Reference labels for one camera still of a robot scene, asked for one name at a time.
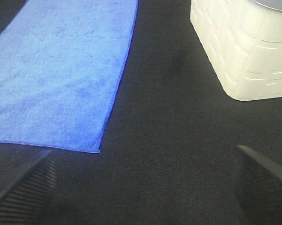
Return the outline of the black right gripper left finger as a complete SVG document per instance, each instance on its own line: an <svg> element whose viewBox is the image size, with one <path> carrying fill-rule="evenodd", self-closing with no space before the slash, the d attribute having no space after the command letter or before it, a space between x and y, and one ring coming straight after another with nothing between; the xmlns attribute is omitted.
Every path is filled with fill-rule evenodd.
<svg viewBox="0 0 282 225"><path fill-rule="evenodd" d="M36 225L56 186L51 150L42 150L0 178L0 225Z"/></svg>

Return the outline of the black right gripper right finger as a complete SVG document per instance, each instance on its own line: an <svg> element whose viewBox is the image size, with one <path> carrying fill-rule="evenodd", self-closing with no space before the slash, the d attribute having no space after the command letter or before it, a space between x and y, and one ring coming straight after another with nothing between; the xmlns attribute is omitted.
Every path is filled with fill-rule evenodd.
<svg viewBox="0 0 282 225"><path fill-rule="evenodd" d="M282 225L282 166L238 145L232 157L232 188L252 225Z"/></svg>

